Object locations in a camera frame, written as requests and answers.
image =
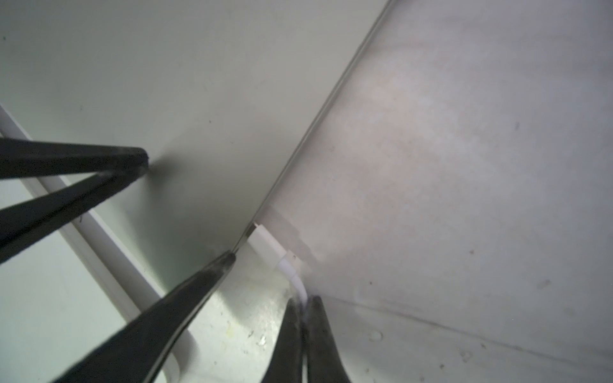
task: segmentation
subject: white plastic connector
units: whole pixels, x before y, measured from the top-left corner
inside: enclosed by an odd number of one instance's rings
[[[247,238],[247,243],[253,250],[264,259],[271,268],[276,268],[287,278],[298,292],[298,297],[302,305],[307,303],[307,290],[296,269],[287,260],[287,251],[281,246],[279,241],[264,227],[256,224],[255,230]]]

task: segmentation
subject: dust speck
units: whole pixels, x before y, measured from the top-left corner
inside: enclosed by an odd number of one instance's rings
[[[551,281],[549,279],[545,279],[544,281],[537,283],[536,288],[539,290],[543,290],[545,287],[549,286],[550,284],[551,284]]]
[[[368,340],[371,342],[380,342],[383,339],[383,333],[381,331],[373,331],[368,334]]]
[[[470,351],[460,351],[460,356],[462,357],[462,361],[464,363],[468,363],[468,361],[470,360],[470,358],[473,357],[473,353]]]

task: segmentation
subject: cable connector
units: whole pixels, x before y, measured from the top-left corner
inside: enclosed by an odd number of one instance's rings
[[[267,265],[276,268],[287,278],[295,287],[302,305],[307,303],[307,290],[296,269],[287,259],[287,251],[281,246],[279,241],[264,227],[264,225],[254,224],[255,230],[247,237],[247,243],[253,248]]]

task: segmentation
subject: white cable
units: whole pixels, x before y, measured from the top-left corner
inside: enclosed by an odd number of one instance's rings
[[[302,305],[307,303],[307,290],[296,269],[287,260],[287,251],[281,246],[279,241],[266,230],[264,225],[257,225],[253,233],[247,238],[247,243],[253,250],[271,267],[276,268],[287,278],[298,292],[298,298]]]

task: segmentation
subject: light gray floor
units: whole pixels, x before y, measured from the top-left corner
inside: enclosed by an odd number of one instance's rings
[[[260,221],[312,292],[611,380],[612,195],[611,2],[415,0],[393,9]],[[414,346],[406,359],[430,352]]]

